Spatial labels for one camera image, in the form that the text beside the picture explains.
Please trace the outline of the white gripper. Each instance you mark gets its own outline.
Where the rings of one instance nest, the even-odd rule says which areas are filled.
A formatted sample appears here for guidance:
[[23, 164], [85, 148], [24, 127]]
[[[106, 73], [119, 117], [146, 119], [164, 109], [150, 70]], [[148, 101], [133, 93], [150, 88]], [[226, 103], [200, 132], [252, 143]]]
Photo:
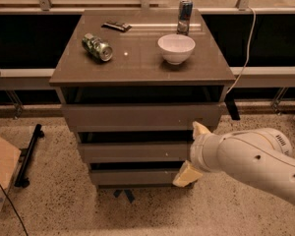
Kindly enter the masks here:
[[218, 149], [223, 142], [222, 135], [216, 135], [203, 124], [193, 122], [194, 142], [190, 148], [191, 162], [186, 160], [173, 180], [176, 187], [186, 187], [203, 176], [204, 172], [217, 173], [222, 171], [218, 160]]

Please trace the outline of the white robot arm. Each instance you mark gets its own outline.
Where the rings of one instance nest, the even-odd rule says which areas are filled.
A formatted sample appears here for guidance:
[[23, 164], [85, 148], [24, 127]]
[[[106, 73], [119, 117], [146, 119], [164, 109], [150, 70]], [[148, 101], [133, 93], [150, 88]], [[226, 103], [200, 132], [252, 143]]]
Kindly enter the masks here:
[[295, 206], [295, 159], [280, 131], [261, 128], [217, 135], [194, 122], [193, 139], [190, 158], [173, 180], [175, 186], [185, 187], [206, 172], [224, 172]]

